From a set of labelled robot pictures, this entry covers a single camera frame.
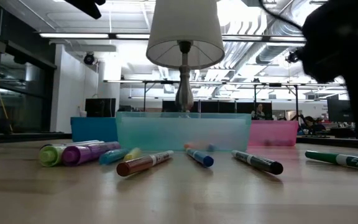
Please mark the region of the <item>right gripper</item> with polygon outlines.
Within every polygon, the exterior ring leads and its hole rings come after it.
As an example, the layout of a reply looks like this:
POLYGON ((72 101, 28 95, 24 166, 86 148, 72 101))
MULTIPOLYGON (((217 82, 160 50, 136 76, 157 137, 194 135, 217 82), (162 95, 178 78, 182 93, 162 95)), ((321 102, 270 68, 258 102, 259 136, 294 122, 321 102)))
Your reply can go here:
MULTIPOLYGON (((298 58, 304 72, 320 83, 348 76, 358 64, 358 0, 328 0, 306 17, 306 44, 298 58)), ((358 78, 347 77, 358 137, 358 78)))

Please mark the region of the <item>green Expo marker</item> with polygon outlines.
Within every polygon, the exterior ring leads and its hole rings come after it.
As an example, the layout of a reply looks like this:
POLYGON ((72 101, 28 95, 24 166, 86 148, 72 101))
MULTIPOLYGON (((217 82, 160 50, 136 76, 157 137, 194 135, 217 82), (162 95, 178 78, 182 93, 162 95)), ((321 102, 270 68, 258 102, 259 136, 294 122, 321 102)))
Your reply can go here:
POLYGON ((321 162, 336 164, 340 166, 353 167, 358 169, 358 157, 345 154, 333 154, 327 152, 306 151, 305 156, 321 162))

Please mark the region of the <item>black Expo marker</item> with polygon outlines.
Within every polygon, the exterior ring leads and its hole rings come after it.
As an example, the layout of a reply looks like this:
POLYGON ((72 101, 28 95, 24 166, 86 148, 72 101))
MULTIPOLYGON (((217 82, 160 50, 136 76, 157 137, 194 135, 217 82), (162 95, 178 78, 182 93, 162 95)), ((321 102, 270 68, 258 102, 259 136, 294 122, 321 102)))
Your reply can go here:
POLYGON ((245 162, 256 169, 263 170, 274 175, 279 175, 283 172, 283 165, 277 161, 237 150, 233 150, 231 154, 235 159, 245 162))

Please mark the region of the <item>small blue highlighter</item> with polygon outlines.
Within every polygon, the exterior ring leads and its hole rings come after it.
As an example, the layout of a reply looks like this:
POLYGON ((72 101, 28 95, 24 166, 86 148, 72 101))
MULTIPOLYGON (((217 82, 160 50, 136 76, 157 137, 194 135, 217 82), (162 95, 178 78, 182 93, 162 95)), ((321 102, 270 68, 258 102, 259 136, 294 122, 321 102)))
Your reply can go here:
POLYGON ((101 165, 112 164, 115 161, 123 159, 128 152, 129 152, 128 149, 115 149, 115 150, 107 151, 99 157, 99 164, 101 165))

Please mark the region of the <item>small yellow highlighter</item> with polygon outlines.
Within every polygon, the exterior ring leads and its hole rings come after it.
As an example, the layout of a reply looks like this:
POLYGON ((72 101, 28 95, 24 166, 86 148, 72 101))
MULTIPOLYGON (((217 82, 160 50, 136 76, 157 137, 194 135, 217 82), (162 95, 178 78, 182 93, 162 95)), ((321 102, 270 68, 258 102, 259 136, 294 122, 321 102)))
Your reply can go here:
POLYGON ((133 159, 137 159, 138 157, 140 157, 142 154, 142 151, 140 148, 135 147, 133 149, 131 149, 123 158, 123 161, 130 161, 133 159))

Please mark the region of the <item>thick light green highlighter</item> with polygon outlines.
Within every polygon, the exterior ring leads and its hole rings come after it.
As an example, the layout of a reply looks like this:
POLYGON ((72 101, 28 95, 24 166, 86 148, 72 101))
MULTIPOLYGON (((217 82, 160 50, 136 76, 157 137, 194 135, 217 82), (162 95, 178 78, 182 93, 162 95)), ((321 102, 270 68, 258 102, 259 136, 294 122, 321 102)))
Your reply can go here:
POLYGON ((66 146, 44 146, 39 151, 39 162, 44 167, 54 167, 62 164, 62 153, 66 146))

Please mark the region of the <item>brown Expo marker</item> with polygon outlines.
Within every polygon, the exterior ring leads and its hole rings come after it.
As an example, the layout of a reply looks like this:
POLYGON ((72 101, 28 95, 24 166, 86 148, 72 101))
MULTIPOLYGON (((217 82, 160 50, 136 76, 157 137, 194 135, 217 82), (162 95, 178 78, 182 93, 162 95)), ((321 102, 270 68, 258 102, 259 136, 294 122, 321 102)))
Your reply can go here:
POLYGON ((173 151, 164 151, 148 156, 143 156, 137 159, 121 162, 116 167, 116 172, 121 177, 127 177, 146 169, 149 169, 157 164, 163 163, 173 156, 173 151))

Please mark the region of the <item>blue Expo marker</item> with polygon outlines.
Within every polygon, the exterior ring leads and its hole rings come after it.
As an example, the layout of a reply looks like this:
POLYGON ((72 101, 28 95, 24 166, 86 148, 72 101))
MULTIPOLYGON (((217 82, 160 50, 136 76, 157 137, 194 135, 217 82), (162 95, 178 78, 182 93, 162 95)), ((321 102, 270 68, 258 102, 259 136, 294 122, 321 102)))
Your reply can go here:
POLYGON ((196 162, 200 163, 204 167, 211 167, 214 164, 214 159, 198 150, 187 149, 186 153, 194 159, 196 162))

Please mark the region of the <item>black computer monitor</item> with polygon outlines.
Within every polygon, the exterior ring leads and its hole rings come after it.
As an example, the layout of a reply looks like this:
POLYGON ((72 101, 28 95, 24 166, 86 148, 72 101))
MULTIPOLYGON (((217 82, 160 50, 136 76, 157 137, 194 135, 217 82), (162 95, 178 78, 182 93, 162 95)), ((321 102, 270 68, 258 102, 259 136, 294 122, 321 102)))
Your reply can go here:
POLYGON ((330 122, 354 122, 349 100, 328 99, 328 118, 330 122))
POLYGON ((85 101, 87 117, 115 117, 115 98, 88 98, 85 101))

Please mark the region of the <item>ceiling light strip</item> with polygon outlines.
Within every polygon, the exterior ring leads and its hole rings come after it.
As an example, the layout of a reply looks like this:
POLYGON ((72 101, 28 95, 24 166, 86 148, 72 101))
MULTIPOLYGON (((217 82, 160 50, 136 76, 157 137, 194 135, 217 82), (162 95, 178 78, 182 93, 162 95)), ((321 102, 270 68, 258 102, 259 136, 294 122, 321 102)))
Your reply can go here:
POLYGON ((125 33, 40 33, 48 39, 148 39, 149 34, 125 34, 125 33))
POLYGON ((223 35, 225 42, 305 43, 304 37, 270 35, 223 35))

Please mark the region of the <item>person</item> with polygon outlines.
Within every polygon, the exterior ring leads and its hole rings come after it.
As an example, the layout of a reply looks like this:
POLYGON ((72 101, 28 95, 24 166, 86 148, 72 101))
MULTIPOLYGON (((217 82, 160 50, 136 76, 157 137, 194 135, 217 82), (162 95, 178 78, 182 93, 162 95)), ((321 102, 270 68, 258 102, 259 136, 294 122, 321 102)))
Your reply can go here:
POLYGON ((300 126, 300 130, 304 134, 316 134, 326 130, 324 125, 317 123, 311 116, 303 116, 302 120, 303 124, 300 126))
POLYGON ((266 116, 263 112, 263 105, 258 104, 256 109, 251 112, 251 117, 253 120, 265 120, 266 116))

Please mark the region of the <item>pink plastic bin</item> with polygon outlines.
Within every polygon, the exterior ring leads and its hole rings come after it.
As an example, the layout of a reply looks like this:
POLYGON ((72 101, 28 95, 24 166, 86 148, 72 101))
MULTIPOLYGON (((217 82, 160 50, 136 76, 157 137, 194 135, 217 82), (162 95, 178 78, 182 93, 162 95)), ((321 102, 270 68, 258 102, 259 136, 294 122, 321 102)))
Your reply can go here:
POLYGON ((294 146, 297 133, 297 121, 253 120, 248 145, 294 146))

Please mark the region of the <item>white shade chrome table lamp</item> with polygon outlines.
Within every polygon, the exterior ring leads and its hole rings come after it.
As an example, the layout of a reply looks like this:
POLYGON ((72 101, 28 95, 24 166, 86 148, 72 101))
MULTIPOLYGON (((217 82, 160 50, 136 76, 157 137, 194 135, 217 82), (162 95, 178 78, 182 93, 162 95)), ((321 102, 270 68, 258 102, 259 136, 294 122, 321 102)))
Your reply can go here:
POLYGON ((175 104, 179 111, 191 110, 190 71, 209 68, 225 56, 216 0, 156 0, 145 56, 180 71, 175 104))

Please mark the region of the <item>blue plastic bin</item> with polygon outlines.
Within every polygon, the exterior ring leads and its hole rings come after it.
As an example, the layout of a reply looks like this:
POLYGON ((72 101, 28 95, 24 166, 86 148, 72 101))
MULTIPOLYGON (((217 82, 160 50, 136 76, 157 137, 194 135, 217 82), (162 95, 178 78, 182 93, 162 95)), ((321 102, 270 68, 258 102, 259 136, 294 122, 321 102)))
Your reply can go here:
POLYGON ((71 136, 73 142, 99 140, 118 141, 115 118, 108 117, 72 117, 71 136))

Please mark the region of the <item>translucent green plastic bin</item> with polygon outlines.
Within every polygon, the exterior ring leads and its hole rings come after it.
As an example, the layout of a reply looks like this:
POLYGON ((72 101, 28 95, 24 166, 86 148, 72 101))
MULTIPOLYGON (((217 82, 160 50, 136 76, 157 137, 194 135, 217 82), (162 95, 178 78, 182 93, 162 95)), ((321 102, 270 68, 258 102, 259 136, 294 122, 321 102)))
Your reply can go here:
POLYGON ((116 114, 119 143, 144 151, 181 151, 189 142, 199 150, 209 144, 216 151, 243 151, 249 142, 251 116, 236 113, 146 113, 116 114))

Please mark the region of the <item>black metal workbench frame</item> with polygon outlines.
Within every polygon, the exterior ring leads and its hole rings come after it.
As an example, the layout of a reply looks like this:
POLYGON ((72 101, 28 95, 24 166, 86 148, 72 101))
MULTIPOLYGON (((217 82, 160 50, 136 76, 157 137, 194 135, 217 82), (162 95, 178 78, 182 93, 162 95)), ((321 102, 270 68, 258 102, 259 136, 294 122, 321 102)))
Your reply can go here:
MULTIPOLYGON (((157 111, 164 103, 173 103, 179 82, 175 80, 106 80, 120 88, 121 105, 144 111, 157 111)), ((343 83, 256 83, 192 81, 195 108, 202 112, 203 101, 215 103, 271 103, 275 110, 302 110, 306 103, 319 104, 316 114, 324 114, 328 98, 347 98, 343 83)))

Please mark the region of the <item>silver ceiling air duct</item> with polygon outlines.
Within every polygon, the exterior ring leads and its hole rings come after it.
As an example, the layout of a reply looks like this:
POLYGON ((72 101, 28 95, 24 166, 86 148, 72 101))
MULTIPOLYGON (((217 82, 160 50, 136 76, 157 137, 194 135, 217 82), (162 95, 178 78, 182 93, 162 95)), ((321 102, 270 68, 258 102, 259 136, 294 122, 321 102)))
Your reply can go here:
MULTIPOLYGON (((301 25, 301 22, 296 20, 296 11, 299 10, 300 5, 291 3, 281 14, 281 16, 285 17, 301 25)), ((280 22, 278 19, 268 27, 267 29, 268 35, 284 35, 284 36, 297 36, 301 35, 301 31, 296 27, 286 23, 280 22)), ((263 47, 262 51, 256 56, 255 61, 259 64, 269 64, 271 63, 275 57, 283 53, 287 49, 287 46, 273 46, 272 43, 266 43, 263 47)))

